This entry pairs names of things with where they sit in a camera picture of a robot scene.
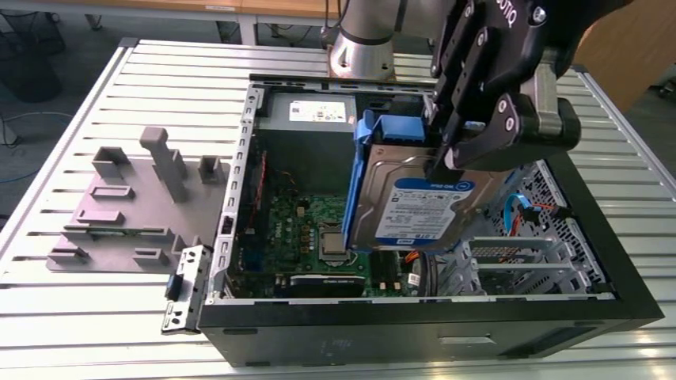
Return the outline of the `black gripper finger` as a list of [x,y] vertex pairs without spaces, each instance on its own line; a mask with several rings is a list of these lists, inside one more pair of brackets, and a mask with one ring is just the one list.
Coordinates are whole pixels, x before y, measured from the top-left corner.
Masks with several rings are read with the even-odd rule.
[[557,95],[555,51],[545,51],[535,74],[514,90],[487,93],[482,79],[490,57],[490,31],[479,28],[466,72],[477,80],[471,109],[454,111],[441,147],[425,167],[431,181],[458,181],[467,170],[505,172],[578,145],[582,125],[570,101]]
[[477,80],[466,72],[466,60],[479,31],[477,1],[449,1],[446,22],[435,47],[431,73],[438,79],[433,101],[435,112],[430,127],[442,135],[454,111],[463,116],[477,95]]

